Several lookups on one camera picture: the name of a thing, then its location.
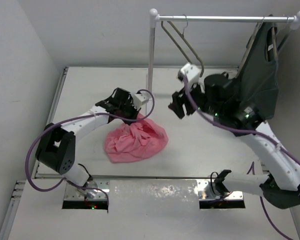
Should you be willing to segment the beige hanger with green shirt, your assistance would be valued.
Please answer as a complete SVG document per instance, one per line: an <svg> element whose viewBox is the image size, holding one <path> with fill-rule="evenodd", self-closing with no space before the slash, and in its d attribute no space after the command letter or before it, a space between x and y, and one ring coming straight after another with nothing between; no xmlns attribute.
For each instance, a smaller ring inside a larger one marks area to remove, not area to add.
<svg viewBox="0 0 300 240"><path fill-rule="evenodd" d="M236 78L240 75L242 69L244 68L244 65L245 65L245 63L246 63L246 61L247 61L247 58L248 58L248 56L249 56L249 53L250 53L251 48L252 48L252 46L253 46L253 43L254 43L254 41L255 41L255 39L256 39L257 33L258 33L259 29L261 28L261 26L264 24L264 22L265 22L265 16L263 16L263 17L261 18L261 21L259 21L259 22L255 25L255 28L254 28L254 30L253 30L253 33L252 33L252 35L250 36L250 38L249 38L249 40L248 40L248 42L247 42L247 44L246 44L246 50L245 50L244 55L243 55L243 57L242 57L241 63L240 63L240 65L239 65L239 67L238 67L238 71L237 71L236 76L235 76ZM273 55L274 55L275 57L277 57L277 55L278 55L278 53L277 53L277 43L276 43L276 41L277 41L277 40L276 40L276 30L275 30L274 27L272 27L272 28L271 28L271 42L270 42L270 43L272 44Z"/></svg>

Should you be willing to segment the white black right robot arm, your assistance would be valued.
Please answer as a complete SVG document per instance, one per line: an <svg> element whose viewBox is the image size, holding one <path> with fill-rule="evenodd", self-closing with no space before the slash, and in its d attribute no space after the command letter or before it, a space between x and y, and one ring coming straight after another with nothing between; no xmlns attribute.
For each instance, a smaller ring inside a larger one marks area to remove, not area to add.
<svg viewBox="0 0 300 240"><path fill-rule="evenodd" d="M231 132L269 169L268 174L256 176L224 169L213 179L212 192L221 199L235 191L257 195L279 209L300 205L300 162L273 137L270 125L256 105L239 105L235 94L229 97L231 104L219 93L208 98L198 75L179 72L177 78L184 87L172 95L169 109L180 119L198 113L213 126Z"/></svg>

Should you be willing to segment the grey velvet hanger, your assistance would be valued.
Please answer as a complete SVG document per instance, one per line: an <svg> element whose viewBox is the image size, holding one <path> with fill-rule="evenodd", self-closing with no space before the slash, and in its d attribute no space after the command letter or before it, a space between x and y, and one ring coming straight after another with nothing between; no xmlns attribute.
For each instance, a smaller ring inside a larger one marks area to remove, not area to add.
<svg viewBox="0 0 300 240"><path fill-rule="evenodd" d="M174 32L180 37L180 39L183 41L183 43L187 46L189 51L193 54L195 59L199 62L200 66L200 74L199 77L202 78L204 75L205 71L205 66L202 58L199 56L199 54L195 51L195 49L192 47L192 45L189 43L189 41L185 37L185 29L188 27L188 18L186 15L185 20L186 20L186 26L182 29L182 32L176 27L176 25L172 21L167 21L167 23L170 25L170 27L174 30ZM191 61L190 57L187 55L187 53L184 51L184 49L181 47L181 45L177 42L177 40L173 37L171 32L165 27L164 21L160 22L160 26L162 30L165 32L165 34L170 38L170 40L174 43L174 45L177 47L177 49L181 52L183 57L190 63L192 64L193 62Z"/></svg>

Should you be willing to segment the dark green t shirt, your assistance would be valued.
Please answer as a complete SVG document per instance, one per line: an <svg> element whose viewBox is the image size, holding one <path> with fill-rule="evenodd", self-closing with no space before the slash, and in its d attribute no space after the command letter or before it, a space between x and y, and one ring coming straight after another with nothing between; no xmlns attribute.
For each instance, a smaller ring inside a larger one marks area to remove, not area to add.
<svg viewBox="0 0 300 240"><path fill-rule="evenodd" d="M240 107L254 104L259 114L265 120L270 120L275 115L279 94L277 73L278 54L274 56L271 44L271 29L277 24L264 22L253 42L248 58L238 77L239 82L237 103L226 110L227 116L232 116Z"/></svg>

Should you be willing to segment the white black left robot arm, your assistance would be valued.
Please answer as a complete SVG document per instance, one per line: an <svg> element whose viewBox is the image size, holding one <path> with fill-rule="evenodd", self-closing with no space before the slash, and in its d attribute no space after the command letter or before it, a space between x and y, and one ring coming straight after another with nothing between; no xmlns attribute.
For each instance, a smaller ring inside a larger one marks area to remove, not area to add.
<svg viewBox="0 0 300 240"><path fill-rule="evenodd" d="M36 159L76 186L84 187L91 177L83 167L75 163L77 143L116 117L127 119L124 123L136 120L142 108L139 97L139 94L131 94L118 87L111 96L97 102L74 120L57 126L48 124L44 130L46 134L38 144Z"/></svg>

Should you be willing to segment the white clothes rack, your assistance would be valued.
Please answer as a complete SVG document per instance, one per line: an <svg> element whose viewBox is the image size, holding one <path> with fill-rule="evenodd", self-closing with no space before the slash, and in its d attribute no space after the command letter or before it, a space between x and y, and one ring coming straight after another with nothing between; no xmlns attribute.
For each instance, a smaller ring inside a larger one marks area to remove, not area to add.
<svg viewBox="0 0 300 240"><path fill-rule="evenodd" d="M161 21L172 23L180 21L186 22L185 15L159 15L155 8L149 11L150 29L149 29L149 64L147 74L147 90L151 91L153 87L153 70L154 70L154 51L155 51L155 35L156 25ZM193 22L234 22L234 23L258 23L262 20L261 16L187 16L188 23ZM272 15L265 17L267 23L286 23L290 26L291 31L295 31L300 27L300 11L294 16L275 17ZM280 45L276 45L279 54L287 37L284 37ZM210 112L215 116L226 114L226 110L233 107L237 103L239 94L239 82L234 78L229 78L225 73L209 75L204 79L205 96L207 103L214 108Z"/></svg>

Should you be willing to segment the pink t shirt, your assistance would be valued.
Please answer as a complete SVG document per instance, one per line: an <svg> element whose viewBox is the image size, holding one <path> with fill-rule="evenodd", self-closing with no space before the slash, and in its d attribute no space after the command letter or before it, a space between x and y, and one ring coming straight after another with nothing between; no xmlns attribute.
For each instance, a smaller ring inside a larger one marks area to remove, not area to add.
<svg viewBox="0 0 300 240"><path fill-rule="evenodd" d="M158 154L168 142L165 129L146 118L130 125L123 123L110 131L103 149L113 164L134 163Z"/></svg>

